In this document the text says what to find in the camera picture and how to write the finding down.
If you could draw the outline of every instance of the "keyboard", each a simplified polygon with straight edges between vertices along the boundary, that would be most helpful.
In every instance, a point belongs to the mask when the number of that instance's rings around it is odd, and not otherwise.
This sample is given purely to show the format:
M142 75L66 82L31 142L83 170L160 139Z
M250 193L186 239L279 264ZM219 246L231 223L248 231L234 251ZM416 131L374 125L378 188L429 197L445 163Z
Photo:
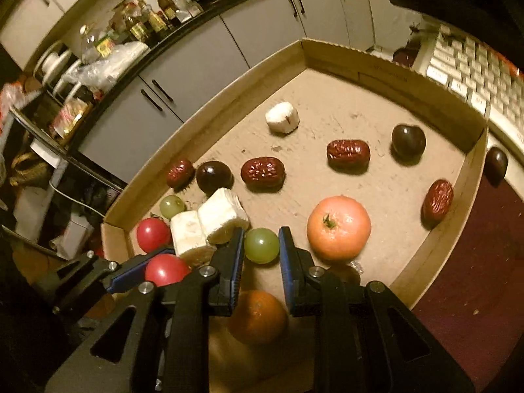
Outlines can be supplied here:
M524 164L524 76L514 65L484 43L440 25L424 35L412 69L483 114Z

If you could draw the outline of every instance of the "glass bottle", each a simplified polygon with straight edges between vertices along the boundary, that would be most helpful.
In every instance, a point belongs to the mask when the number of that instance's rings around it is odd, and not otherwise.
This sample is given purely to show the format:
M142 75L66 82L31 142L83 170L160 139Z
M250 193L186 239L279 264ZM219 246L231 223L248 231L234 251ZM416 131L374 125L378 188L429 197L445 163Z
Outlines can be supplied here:
M126 22L126 28L127 30L138 40L142 41L142 43L146 43L148 46L151 47L151 36L149 35L146 27L142 22L140 22L137 18L135 18L131 13L129 13L126 9L122 11L122 15L124 15L124 19Z
M160 40L163 40L169 35L169 30L167 28L166 22L158 14L153 11L151 5L147 4L145 0L137 0L138 7L142 13L142 19L147 20L153 31L158 35Z
M166 15L166 18L169 20L169 22L176 28L181 25L181 22L177 18L177 8L175 7L175 4L171 0L157 0L158 7L161 8L161 10Z

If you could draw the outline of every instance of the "black countertop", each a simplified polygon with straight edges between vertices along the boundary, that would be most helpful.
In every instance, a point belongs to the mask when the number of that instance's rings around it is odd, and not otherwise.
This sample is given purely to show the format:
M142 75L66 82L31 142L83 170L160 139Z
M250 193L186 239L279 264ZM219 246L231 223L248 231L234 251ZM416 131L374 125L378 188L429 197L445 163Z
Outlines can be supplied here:
M103 99L96 105L90 114L85 118L84 122L78 128L72 139L69 152L76 152L80 144L85 139L89 131L93 128L96 122L100 119L102 114L111 103L122 93L125 88L133 81L140 72L153 62L157 57L161 56L169 47L177 41L191 33L204 23L222 14L226 10L231 9L247 0L198 0L198 3L204 9L204 12L197 17L190 19L184 23L179 29L173 31L171 35L166 37L163 41L153 47L147 54L143 56L134 66L124 74L124 76L116 83L116 85L103 97Z

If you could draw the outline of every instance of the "cardboard box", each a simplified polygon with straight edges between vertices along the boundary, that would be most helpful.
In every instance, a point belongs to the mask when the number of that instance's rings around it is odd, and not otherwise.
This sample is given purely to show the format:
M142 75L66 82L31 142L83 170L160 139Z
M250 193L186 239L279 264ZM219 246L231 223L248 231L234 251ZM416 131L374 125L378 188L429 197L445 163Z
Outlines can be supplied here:
M282 101L297 107L301 119L286 137L272 135L264 118ZM389 153L391 131L401 122L418 124L426 134L426 151L417 165L400 165ZM368 171L350 176L331 170L326 146L334 139L368 142ZM344 194L361 202L373 226L357 259L364 271L362 282L379 279L413 307L462 232L486 147L482 115L440 85L366 53L305 39L250 69L156 152L106 215L104 252L119 262L141 253L136 225L151 212L160 214L159 200L172 193L166 174L177 157L185 156L195 166L217 159L232 169L233 190L252 226L275 232L290 226L295 243L305 249L307 218L321 199ZM276 194L253 194L240 179L242 164L261 156L275 156L286 166L286 182ZM420 207L437 178L454 184L455 198L445 220L428 232L420 221ZM205 201L195 182L179 196L190 209ZM278 264L256 267L245 262L242 288L263 289L284 301ZM277 345L249 348L227 333L223 320L212 321L211 392L266 391L277 381L279 391L308 390L312 333L311 319L290 319L289 332Z

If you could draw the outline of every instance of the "red tomato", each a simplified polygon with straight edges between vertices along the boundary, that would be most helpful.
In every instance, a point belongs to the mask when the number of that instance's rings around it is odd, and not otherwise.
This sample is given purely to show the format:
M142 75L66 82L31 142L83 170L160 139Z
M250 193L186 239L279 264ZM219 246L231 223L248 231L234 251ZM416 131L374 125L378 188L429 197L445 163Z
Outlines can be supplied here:
M146 253L155 251L162 245L171 242L169 227L155 217L145 218L136 229L136 239L139 247Z
M153 282L157 287L163 287L180 282L189 272L191 269L181 258L173 254L160 254L147 264L145 280Z

